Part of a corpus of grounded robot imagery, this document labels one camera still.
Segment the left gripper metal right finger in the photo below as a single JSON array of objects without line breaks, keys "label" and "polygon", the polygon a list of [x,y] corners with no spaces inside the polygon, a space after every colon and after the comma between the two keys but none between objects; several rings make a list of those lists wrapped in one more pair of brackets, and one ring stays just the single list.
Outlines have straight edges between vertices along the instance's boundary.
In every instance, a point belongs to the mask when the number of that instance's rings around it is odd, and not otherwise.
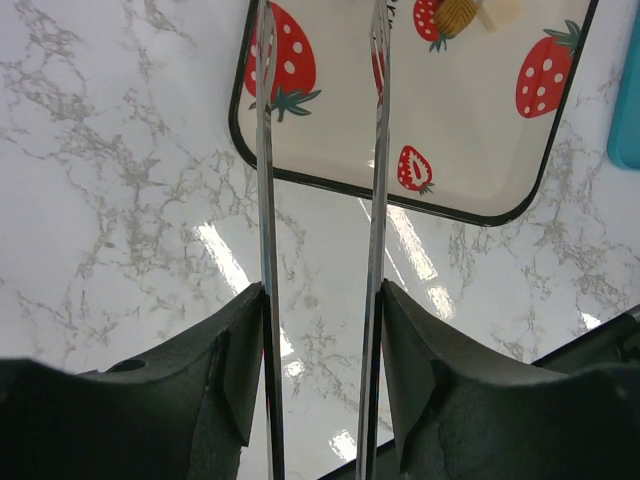
[{"label": "left gripper metal right finger", "polygon": [[391,107],[390,27],[387,3],[376,1],[371,20],[370,49],[376,87],[376,136],[370,212],[370,241],[366,282],[360,404],[355,477],[375,477],[381,331],[383,321],[386,212],[388,199]]}]

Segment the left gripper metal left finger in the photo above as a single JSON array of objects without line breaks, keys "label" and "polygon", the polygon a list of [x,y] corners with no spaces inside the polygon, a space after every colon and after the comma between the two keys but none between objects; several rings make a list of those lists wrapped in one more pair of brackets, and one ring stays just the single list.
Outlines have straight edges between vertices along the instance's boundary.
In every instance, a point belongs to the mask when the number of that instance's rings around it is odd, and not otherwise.
[{"label": "left gripper metal left finger", "polygon": [[277,28],[269,1],[258,3],[256,16],[256,164],[260,225],[260,257],[264,291],[263,333],[266,414],[269,429],[269,477],[285,477],[284,422],[273,151],[271,91],[277,64]]}]

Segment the white square chocolate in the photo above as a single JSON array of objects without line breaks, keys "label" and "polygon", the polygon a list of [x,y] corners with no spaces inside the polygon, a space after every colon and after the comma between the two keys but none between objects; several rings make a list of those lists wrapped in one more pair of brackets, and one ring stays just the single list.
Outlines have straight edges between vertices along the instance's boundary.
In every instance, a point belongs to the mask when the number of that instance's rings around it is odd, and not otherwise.
[{"label": "white square chocolate", "polygon": [[525,12],[525,4],[520,0],[482,0],[477,7],[477,16],[488,32],[508,26]]}]

